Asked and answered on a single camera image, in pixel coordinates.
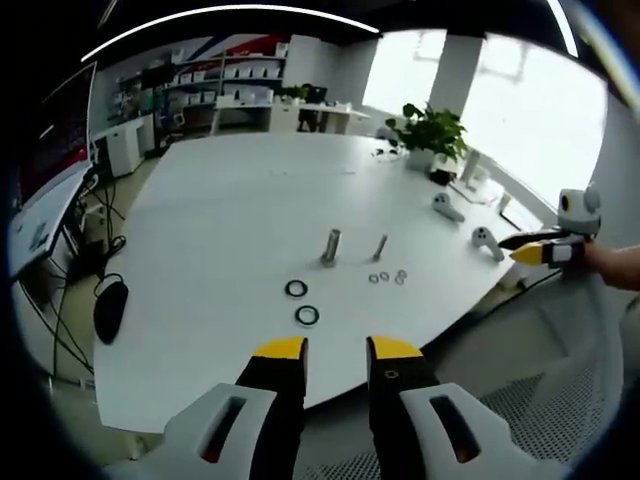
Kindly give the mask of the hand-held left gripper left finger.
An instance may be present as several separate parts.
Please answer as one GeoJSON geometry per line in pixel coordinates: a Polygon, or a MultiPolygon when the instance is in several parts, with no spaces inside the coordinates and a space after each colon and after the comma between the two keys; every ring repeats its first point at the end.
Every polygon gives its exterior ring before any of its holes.
{"type": "Polygon", "coordinates": [[[304,424],[308,340],[259,347],[233,384],[173,417],[162,444],[168,479],[290,479],[304,424]]]}

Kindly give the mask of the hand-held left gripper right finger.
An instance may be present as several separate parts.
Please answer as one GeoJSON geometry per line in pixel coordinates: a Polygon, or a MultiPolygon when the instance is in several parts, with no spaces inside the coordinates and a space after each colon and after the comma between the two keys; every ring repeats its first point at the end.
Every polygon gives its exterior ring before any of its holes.
{"type": "Polygon", "coordinates": [[[410,343],[366,340],[369,425],[383,479],[516,479],[506,421],[454,383],[435,380],[410,343]]]}

